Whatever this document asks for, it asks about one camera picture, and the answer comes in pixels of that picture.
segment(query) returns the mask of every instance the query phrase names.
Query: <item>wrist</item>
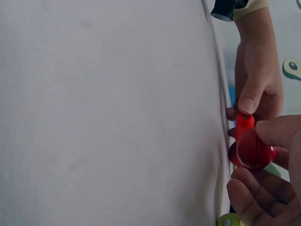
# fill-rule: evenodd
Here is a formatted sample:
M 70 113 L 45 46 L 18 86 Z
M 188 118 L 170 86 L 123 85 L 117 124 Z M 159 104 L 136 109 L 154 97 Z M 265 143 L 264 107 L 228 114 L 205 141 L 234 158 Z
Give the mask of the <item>wrist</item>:
M 269 9 L 261 8 L 255 10 L 235 21 L 238 28 L 241 42 L 248 40 L 275 41 L 273 23 L 269 14 Z

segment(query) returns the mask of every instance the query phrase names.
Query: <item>red toy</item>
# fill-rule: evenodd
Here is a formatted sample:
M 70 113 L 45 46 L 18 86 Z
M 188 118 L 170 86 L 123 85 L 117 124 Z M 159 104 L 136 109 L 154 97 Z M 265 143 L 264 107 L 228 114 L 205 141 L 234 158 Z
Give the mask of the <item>red toy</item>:
M 233 165 L 248 169 L 263 169 L 275 158 L 273 147 L 265 145 L 255 131 L 252 115 L 239 114 L 236 121 L 236 142 L 231 146 L 229 158 Z

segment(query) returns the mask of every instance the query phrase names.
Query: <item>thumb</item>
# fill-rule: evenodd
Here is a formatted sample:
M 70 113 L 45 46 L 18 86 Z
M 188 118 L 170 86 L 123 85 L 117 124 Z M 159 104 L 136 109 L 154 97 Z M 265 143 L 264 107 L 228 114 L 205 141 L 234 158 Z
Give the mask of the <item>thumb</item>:
M 238 100 L 238 108 L 244 114 L 253 114 L 260 102 L 266 81 L 260 74 L 249 76 Z
M 294 140 L 301 140 L 299 131 L 301 132 L 301 115 L 280 116 L 256 124 L 256 133 L 265 144 L 287 150 L 291 149 Z

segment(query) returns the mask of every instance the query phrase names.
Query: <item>sleeve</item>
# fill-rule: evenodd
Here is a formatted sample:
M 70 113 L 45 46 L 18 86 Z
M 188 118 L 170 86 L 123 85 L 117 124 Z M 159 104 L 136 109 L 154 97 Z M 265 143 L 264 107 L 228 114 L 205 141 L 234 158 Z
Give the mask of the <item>sleeve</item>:
M 234 9 L 233 20 L 241 18 L 242 16 L 251 13 L 260 8 L 265 8 L 269 6 L 268 0 L 249 0 L 247 5 L 244 8 Z
M 235 21 L 268 5 L 268 0 L 215 0 L 211 16 L 223 21 Z

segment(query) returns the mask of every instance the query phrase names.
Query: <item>white cloth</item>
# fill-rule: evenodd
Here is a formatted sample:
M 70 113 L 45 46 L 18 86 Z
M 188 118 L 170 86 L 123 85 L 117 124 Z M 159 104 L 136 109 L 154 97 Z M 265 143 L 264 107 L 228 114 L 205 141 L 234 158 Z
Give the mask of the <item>white cloth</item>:
M 215 225 L 224 95 L 199 0 L 0 3 L 0 225 Z

